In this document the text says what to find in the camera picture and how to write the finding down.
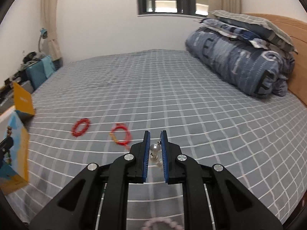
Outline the pearl earrings cluster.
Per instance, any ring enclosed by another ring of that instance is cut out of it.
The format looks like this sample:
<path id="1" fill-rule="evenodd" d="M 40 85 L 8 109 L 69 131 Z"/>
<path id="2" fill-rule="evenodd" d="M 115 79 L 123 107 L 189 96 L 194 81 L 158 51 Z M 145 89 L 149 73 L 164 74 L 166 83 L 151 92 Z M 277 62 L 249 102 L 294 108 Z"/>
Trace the pearl earrings cluster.
<path id="1" fill-rule="evenodd" d="M 158 141 L 150 146 L 149 162 L 152 166 L 163 170 L 161 142 Z"/>

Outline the red cord bracelet gold tube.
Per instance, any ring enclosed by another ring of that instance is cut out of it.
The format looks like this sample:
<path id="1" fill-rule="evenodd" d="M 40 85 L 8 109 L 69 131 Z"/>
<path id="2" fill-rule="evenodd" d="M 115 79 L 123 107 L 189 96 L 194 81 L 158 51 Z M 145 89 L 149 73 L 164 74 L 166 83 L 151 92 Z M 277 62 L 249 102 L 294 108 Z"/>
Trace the red cord bracelet gold tube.
<path id="1" fill-rule="evenodd" d="M 126 124 L 116 123 L 110 131 L 110 137 L 116 145 L 124 147 L 127 151 L 130 150 L 132 140 L 131 133 Z"/>

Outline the blue yellow storage box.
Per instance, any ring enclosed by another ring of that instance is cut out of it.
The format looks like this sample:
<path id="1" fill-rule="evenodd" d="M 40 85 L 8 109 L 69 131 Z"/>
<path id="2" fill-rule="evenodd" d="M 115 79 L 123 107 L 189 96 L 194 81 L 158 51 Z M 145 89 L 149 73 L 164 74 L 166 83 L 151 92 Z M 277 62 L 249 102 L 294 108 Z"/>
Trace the blue yellow storage box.
<path id="1" fill-rule="evenodd" d="M 1 115 L 1 142 L 9 136 L 14 145 L 5 154 L 1 167 L 1 190 L 5 196 L 26 186 L 29 181 L 29 133 L 14 107 Z"/>

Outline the yellow box lid flap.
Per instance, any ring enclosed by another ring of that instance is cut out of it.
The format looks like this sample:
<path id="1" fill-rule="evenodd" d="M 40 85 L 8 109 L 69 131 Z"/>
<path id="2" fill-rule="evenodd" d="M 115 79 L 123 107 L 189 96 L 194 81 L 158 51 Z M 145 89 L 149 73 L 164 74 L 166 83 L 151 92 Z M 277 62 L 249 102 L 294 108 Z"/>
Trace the yellow box lid flap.
<path id="1" fill-rule="evenodd" d="M 15 111 L 22 121 L 27 121 L 35 115 L 31 94 L 16 82 L 13 90 Z"/>

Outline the grey checked bed sheet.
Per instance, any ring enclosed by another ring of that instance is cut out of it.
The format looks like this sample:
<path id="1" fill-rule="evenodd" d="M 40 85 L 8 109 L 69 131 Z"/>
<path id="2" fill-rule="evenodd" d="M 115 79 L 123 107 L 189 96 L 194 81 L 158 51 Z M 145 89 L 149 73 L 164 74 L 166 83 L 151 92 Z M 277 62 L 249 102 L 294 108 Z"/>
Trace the grey checked bed sheet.
<path id="1" fill-rule="evenodd" d="M 30 221 L 88 163 L 123 155 L 110 130 L 126 124 L 199 163 L 222 164 L 285 222 L 306 192 L 306 107 L 293 94 L 259 100 L 186 51 L 150 50 L 68 64 L 32 95 L 29 184 L 7 199 Z"/>

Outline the teal suitcase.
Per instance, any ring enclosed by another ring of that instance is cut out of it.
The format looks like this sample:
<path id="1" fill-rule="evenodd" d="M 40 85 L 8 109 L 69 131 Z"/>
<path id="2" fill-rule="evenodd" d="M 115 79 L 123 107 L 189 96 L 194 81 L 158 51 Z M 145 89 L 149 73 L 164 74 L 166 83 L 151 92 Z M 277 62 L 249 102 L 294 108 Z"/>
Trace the teal suitcase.
<path id="1" fill-rule="evenodd" d="M 51 56 L 45 56 L 41 60 L 26 67 L 26 75 L 34 90 L 37 90 L 47 79 L 56 72 Z"/>

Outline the dark clothes pile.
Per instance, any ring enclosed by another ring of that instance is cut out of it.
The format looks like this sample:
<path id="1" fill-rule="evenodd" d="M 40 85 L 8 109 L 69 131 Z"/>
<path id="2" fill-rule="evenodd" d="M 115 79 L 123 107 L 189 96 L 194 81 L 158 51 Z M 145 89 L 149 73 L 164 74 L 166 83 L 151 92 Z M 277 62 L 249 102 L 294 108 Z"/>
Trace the dark clothes pile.
<path id="1" fill-rule="evenodd" d="M 28 53 L 22 60 L 22 64 L 20 64 L 20 70 L 24 70 L 28 65 L 42 60 L 46 55 L 41 52 L 30 52 Z"/>

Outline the folded blue patterned duvet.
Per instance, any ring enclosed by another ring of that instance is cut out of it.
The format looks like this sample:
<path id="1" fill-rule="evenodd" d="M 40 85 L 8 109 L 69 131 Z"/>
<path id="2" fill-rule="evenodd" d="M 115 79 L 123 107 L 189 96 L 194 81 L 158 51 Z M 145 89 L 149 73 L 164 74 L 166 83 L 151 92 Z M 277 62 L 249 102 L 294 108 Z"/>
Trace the folded blue patterned duvet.
<path id="1" fill-rule="evenodd" d="M 206 27 L 192 33 L 185 45 L 192 56 L 223 81 L 249 96 L 267 98 L 271 94 L 280 97 L 287 94 L 287 80 L 295 67 L 293 56 L 285 58 L 273 50 L 254 48 Z"/>

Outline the teal desk lamp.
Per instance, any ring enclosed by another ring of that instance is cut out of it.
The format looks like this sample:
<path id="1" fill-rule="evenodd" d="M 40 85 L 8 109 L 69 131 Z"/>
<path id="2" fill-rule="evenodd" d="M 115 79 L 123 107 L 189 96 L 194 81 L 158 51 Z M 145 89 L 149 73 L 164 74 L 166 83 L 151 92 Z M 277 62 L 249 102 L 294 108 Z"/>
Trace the teal desk lamp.
<path id="1" fill-rule="evenodd" d="M 48 31 L 45 28 L 41 28 L 40 37 L 39 37 L 39 41 L 38 41 L 38 51 L 40 53 L 42 52 L 42 48 L 41 48 L 42 41 L 44 39 L 47 39 L 47 38 L 48 38 Z"/>

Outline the grey checked pillow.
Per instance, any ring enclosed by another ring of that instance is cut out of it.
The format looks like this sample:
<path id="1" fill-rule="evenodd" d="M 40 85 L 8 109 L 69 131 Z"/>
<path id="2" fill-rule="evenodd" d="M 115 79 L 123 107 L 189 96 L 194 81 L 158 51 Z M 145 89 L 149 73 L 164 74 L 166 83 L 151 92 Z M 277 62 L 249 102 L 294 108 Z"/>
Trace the grey checked pillow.
<path id="1" fill-rule="evenodd" d="M 257 49 L 298 52 L 291 37 L 268 19 L 225 10 L 214 10 L 210 14 L 214 17 L 200 23 L 220 35 L 241 40 Z"/>

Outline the beige left curtain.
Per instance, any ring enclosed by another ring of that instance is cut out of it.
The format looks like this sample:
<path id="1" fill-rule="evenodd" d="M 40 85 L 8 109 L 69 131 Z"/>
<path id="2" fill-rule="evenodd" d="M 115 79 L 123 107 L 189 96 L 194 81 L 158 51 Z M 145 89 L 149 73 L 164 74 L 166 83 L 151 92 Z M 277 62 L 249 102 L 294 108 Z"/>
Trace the beige left curtain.
<path id="1" fill-rule="evenodd" d="M 41 22 L 47 30 L 48 52 L 54 61 L 62 58 L 56 26 L 57 4 L 58 0 L 41 0 Z"/>

